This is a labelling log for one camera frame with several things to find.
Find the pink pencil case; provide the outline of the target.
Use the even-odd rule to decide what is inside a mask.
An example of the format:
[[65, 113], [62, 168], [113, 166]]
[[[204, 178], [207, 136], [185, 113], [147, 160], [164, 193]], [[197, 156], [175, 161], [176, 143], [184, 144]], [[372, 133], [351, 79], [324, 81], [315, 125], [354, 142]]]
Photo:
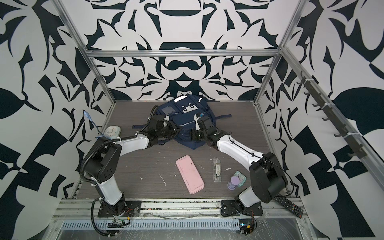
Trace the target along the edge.
[[186, 155], [176, 160], [176, 165], [191, 195], [205, 187], [205, 183], [190, 156]]

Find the clear plastic pen box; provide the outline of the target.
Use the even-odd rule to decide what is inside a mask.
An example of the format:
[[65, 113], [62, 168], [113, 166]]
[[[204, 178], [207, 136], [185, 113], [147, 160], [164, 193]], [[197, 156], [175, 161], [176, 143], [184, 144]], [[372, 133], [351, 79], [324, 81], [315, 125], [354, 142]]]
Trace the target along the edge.
[[222, 181], [221, 161], [218, 158], [213, 158], [213, 179], [215, 183]]

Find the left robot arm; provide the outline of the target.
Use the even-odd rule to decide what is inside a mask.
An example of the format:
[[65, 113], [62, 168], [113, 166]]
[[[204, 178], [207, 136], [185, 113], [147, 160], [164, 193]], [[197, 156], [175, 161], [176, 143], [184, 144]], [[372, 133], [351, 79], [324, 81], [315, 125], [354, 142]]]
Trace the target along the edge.
[[81, 179], [97, 189], [100, 196], [98, 200], [110, 215], [120, 216], [128, 210], [115, 179], [120, 157], [154, 145], [164, 145], [181, 130], [170, 117], [157, 115], [158, 108], [153, 107], [147, 123], [134, 135], [115, 139], [98, 138], [81, 163]]

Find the navy blue student backpack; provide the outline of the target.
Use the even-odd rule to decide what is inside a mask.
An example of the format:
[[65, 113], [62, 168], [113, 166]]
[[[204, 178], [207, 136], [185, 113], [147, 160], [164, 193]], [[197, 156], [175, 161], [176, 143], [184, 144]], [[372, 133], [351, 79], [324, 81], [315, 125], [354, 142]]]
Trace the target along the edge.
[[[230, 118], [232, 115], [221, 115], [216, 117], [209, 107], [206, 98], [195, 95], [183, 95], [171, 100], [161, 106], [154, 106], [146, 125], [133, 126], [134, 129], [140, 128], [139, 134], [149, 136], [148, 125], [150, 120], [166, 120], [180, 126], [180, 132], [173, 138], [178, 143], [195, 150], [205, 143], [211, 147], [216, 145], [217, 141], [192, 141], [191, 131], [196, 126], [194, 115], [209, 116], [216, 126], [216, 120]], [[226, 135], [227, 132], [219, 130], [219, 138]]]

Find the wall hook rack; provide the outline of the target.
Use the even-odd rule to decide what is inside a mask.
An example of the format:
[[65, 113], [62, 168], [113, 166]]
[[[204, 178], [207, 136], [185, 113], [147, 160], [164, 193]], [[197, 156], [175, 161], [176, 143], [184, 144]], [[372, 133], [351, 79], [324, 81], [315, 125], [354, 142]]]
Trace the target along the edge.
[[317, 82], [314, 79], [302, 77], [298, 84], [303, 85], [307, 89], [305, 94], [311, 96], [315, 100], [316, 103], [313, 104], [313, 107], [319, 108], [324, 112], [326, 117], [323, 118], [323, 121], [330, 121], [334, 125], [338, 131], [334, 134], [334, 137], [343, 138], [351, 148], [353, 153], [349, 154], [349, 156], [356, 156], [359, 159], [367, 157], [368, 154], [364, 149], [361, 135], [348, 123], [346, 117], [320, 88]]

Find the white round alarm clock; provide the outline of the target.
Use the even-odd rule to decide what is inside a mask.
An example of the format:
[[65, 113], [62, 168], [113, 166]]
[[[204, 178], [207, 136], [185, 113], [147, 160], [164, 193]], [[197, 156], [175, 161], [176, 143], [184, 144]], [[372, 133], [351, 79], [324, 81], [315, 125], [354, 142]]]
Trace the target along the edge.
[[104, 136], [108, 139], [118, 139], [122, 129], [119, 126], [109, 126], [104, 131]]

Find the black remote control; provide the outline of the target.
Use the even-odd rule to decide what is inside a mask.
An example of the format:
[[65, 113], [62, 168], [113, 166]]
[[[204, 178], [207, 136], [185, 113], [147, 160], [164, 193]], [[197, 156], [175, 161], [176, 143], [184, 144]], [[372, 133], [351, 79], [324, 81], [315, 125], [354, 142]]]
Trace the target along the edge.
[[284, 207], [286, 210], [288, 210], [290, 213], [298, 217], [299, 219], [302, 218], [304, 214], [304, 210], [300, 208], [298, 205], [294, 204], [291, 200], [288, 198], [276, 195], [274, 197], [275, 202], [279, 203], [282, 207]]

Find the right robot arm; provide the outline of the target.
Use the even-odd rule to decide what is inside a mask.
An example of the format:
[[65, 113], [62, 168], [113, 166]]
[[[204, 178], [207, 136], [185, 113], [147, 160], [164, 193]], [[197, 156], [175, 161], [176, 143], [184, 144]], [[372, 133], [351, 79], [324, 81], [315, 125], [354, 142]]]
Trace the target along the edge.
[[260, 153], [235, 140], [232, 135], [214, 125], [210, 117], [194, 116], [195, 128], [192, 139], [206, 142], [210, 147], [224, 153], [250, 173], [251, 186], [235, 197], [238, 210], [248, 210], [256, 204], [269, 203], [289, 181], [275, 154]]

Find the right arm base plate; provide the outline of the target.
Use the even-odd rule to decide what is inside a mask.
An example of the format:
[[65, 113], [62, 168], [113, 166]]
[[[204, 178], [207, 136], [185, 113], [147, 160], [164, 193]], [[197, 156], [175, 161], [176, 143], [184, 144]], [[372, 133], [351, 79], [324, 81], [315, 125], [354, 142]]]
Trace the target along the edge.
[[244, 206], [239, 200], [222, 200], [221, 215], [223, 217], [231, 216], [262, 216], [263, 208], [261, 203], [256, 203], [251, 207]]

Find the small green circuit board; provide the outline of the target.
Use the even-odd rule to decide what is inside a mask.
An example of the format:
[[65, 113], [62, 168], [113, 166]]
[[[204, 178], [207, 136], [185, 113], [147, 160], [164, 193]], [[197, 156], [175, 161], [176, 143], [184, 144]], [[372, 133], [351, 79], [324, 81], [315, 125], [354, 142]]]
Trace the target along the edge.
[[240, 233], [243, 235], [249, 235], [257, 228], [257, 222], [255, 220], [250, 222], [240, 222]]

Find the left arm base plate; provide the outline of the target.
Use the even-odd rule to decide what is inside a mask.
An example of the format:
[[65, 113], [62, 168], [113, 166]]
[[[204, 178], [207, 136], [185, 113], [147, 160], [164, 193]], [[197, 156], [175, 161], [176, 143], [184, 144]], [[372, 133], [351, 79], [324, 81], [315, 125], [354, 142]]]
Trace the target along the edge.
[[110, 205], [106, 201], [102, 201], [98, 212], [98, 217], [134, 217], [140, 213], [141, 205], [141, 201], [119, 201], [115, 205]]

